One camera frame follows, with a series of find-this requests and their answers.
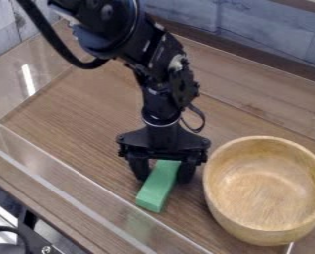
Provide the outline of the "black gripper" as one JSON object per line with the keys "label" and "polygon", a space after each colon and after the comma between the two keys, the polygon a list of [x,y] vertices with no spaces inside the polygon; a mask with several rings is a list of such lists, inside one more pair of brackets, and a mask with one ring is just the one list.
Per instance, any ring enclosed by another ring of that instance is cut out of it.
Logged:
{"label": "black gripper", "polygon": [[202,136],[186,131],[178,123],[167,127],[143,128],[122,133],[115,142],[119,146],[118,155],[127,158],[134,177],[144,181],[148,177],[148,159],[182,161],[177,172],[177,183],[186,184],[195,172],[195,163],[205,163],[210,141]]}

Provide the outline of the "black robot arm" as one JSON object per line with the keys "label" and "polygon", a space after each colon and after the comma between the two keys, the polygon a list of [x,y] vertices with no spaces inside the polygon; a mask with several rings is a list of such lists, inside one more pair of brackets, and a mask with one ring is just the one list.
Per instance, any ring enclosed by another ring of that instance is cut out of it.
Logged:
{"label": "black robot arm", "polygon": [[67,48],[32,0],[16,0],[61,58],[80,69],[119,60],[132,71],[140,92],[144,127],[116,136],[118,155],[139,181],[150,175],[151,159],[177,161],[177,181],[186,183],[207,160],[210,141],[190,127],[182,112],[201,111],[199,96],[183,46],[150,18],[139,0],[47,0],[47,6],[69,21],[72,34],[94,56],[80,61]]}

